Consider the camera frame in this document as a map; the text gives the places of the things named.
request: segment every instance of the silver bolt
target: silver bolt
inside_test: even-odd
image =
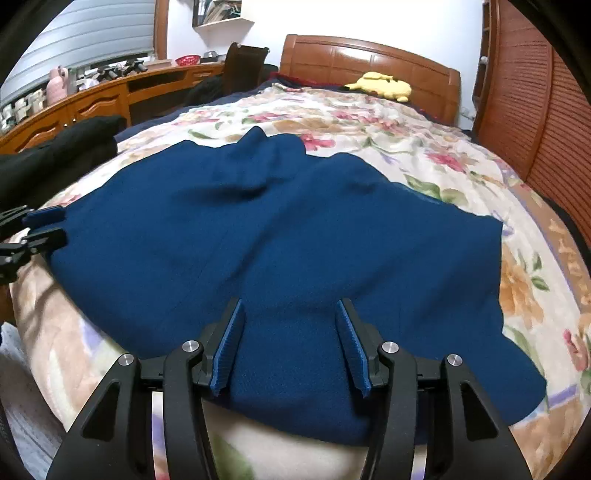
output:
[[[450,353],[447,356],[447,361],[448,361],[448,363],[451,366],[453,366],[453,367],[459,367],[463,363],[464,360],[462,360],[462,357],[459,356],[458,354],[456,354],[456,353]]]
[[[396,353],[400,347],[395,342],[384,342],[382,343],[382,350],[386,353]]]
[[[128,365],[131,365],[134,362],[134,356],[131,355],[131,353],[124,353],[119,357],[119,360],[117,361],[119,362],[119,365],[127,367]]]
[[[183,343],[183,350],[185,352],[194,352],[199,348],[199,342],[197,340],[187,340]]]

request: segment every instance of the pink bottle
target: pink bottle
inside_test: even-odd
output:
[[[67,97],[68,70],[59,66],[49,72],[47,84],[47,105],[53,105]]]

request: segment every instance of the floral bedspread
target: floral bedspread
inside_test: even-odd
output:
[[[48,205],[68,205],[121,168],[179,141],[218,147],[236,142],[254,125],[267,135],[298,135],[311,155],[352,153],[391,181],[503,221],[503,331],[548,385],[544,401],[511,430],[534,479],[544,478],[591,406],[591,281],[556,214],[500,158],[458,129],[388,100],[277,83],[230,105],[191,110],[120,143],[116,158]],[[68,428],[121,348],[85,319],[38,257],[21,269],[12,298],[35,379]],[[204,407],[222,480],[359,477],[364,448],[288,435],[209,403]],[[164,480],[161,411],[161,396],[154,394],[154,457],[158,479]],[[424,460],[424,448],[417,448],[413,478],[423,477]]]

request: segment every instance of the brown chair back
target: brown chair back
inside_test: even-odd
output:
[[[223,94],[247,92],[260,85],[267,55],[268,48],[249,47],[236,42],[230,45],[222,75]]]

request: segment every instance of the stuffed animal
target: stuffed animal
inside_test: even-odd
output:
[[[345,85],[351,90],[362,89],[364,92],[376,92],[388,100],[396,99],[399,102],[408,102],[408,96],[413,89],[402,80],[393,80],[391,75],[383,75],[378,72],[367,72],[357,80],[357,83]]]

